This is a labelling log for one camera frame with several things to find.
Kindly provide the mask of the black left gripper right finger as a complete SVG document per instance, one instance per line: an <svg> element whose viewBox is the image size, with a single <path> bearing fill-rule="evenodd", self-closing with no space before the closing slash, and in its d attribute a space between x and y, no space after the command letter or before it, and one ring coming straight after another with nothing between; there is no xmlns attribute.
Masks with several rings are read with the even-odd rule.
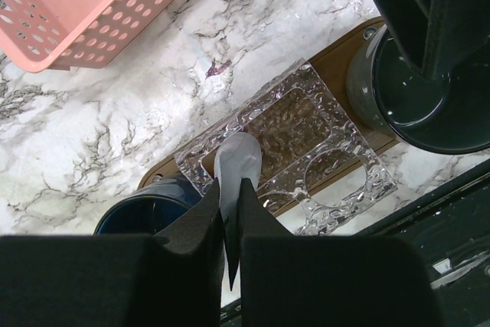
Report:
<svg viewBox="0 0 490 327"><path fill-rule="evenodd" d="M238 198L245 326L434 326L423 261L383 236L295 236L258 201Z"/></svg>

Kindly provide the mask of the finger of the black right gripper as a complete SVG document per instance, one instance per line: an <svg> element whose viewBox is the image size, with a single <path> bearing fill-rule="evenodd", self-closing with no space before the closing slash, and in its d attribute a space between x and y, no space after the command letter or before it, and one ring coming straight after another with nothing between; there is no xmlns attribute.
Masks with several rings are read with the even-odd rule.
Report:
<svg viewBox="0 0 490 327"><path fill-rule="evenodd" d="M489 0L374 0L407 63L432 79L489 43Z"/></svg>

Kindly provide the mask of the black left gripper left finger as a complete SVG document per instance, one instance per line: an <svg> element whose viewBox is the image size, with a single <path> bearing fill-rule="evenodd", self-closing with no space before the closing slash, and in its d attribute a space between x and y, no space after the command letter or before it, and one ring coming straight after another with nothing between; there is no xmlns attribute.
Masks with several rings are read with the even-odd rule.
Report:
<svg viewBox="0 0 490 327"><path fill-rule="evenodd" d="M217 326L218 183L157 234L5 236L3 326Z"/></svg>

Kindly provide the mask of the dark blue mug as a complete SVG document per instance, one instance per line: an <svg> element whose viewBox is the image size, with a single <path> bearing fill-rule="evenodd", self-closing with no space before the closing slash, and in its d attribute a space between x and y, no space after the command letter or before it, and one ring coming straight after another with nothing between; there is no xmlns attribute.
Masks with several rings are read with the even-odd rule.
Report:
<svg viewBox="0 0 490 327"><path fill-rule="evenodd" d="M94 234L157 234L201 199L183 174L173 174L113 205L100 219Z"/></svg>

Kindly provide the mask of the dark green mug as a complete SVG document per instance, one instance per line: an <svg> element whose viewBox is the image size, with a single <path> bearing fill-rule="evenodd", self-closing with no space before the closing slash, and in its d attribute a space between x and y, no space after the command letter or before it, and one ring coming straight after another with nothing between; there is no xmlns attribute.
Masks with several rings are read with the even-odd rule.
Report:
<svg viewBox="0 0 490 327"><path fill-rule="evenodd" d="M461 155L489 147L489 46L425 80L409 68L386 26L370 26L351 59L349 103L372 129L428 152Z"/></svg>

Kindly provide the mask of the oval wooden tray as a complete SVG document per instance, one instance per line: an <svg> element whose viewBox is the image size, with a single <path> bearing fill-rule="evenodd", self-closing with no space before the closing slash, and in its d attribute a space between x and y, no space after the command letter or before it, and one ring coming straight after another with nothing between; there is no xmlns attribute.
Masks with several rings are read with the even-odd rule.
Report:
<svg viewBox="0 0 490 327"><path fill-rule="evenodd" d="M309 59L309 63L324 80L335 99L340 103L348 117L357 126L362 136L378 156L388 149L391 149L399 142L395 138L374 131L372 128L363 124L351 108L345 85L351 59L357 51L367 43L364 39L364 31L371 26L379 29L383 25L384 21L381 16L364 21ZM361 163L359 160L348 163L346 167L340 168L334 174L327 176L324 181L314 185L312 189L313 194L317 194L328 186L333 185L360 166ZM137 189L150 185L155 177L158 179L159 177L169 176L170 174L176 173L177 170L177 165L175 164L172 153L145 173ZM272 213L275 217L278 217L294 208L297 204L297 201L290 201L288 204L284 204L281 208L276 209Z"/></svg>

